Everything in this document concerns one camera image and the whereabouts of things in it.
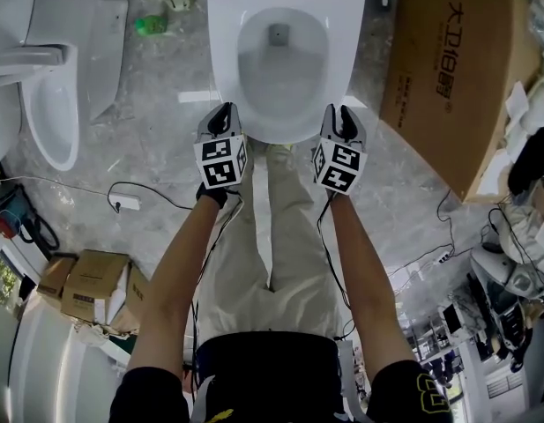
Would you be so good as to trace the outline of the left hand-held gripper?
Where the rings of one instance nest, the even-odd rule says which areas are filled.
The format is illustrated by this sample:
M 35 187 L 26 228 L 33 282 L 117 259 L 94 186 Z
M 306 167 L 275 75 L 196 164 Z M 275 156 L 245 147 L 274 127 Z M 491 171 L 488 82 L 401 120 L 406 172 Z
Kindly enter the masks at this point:
M 241 183 L 248 154 L 234 103 L 222 103 L 199 123 L 194 153 L 197 168 L 208 189 Z

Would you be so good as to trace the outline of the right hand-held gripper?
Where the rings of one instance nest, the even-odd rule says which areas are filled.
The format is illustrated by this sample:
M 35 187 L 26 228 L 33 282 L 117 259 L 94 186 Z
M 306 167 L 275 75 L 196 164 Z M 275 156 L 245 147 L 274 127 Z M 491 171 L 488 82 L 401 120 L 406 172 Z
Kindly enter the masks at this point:
M 366 130 L 355 112 L 346 105 L 337 112 L 329 104 L 312 158 L 315 182 L 332 192 L 350 193 L 365 168 L 366 144 Z

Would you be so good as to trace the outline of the person's left hand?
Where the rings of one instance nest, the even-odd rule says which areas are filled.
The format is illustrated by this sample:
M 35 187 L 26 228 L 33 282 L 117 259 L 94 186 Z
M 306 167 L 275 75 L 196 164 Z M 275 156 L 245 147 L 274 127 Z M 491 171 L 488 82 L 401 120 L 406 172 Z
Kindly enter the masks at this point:
M 211 198 L 222 209 L 227 202 L 227 190 L 225 188 L 208 189 L 202 182 L 197 189 L 196 200 L 198 201 L 201 197 Z

